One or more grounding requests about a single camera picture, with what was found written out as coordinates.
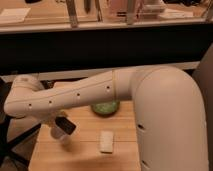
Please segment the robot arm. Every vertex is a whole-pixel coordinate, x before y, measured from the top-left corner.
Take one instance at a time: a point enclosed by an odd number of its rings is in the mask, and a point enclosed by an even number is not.
[[[146,66],[110,71],[43,90],[31,76],[15,79],[5,102],[12,116],[54,112],[113,99],[134,102],[143,171],[208,171],[205,109],[183,71]]]

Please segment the screw hole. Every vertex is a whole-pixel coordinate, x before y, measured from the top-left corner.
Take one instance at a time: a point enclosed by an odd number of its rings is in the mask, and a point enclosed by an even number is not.
[[[143,130],[143,131],[145,131],[146,129],[144,128],[144,126],[143,125],[141,125],[141,124],[138,124],[138,128],[139,129],[141,129],[141,130]]]
[[[30,108],[30,109],[32,108],[32,104],[31,104],[31,103],[29,103],[29,108]]]
[[[145,162],[144,160],[142,160],[142,164],[144,165],[144,167],[148,170],[150,169],[149,165],[147,164],[147,162]]]

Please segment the green object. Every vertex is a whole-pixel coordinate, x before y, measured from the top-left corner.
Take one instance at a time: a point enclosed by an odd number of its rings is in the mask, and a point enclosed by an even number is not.
[[[102,116],[108,116],[115,113],[119,109],[120,102],[112,101],[108,103],[100,103],[91,105],[92,110]]]

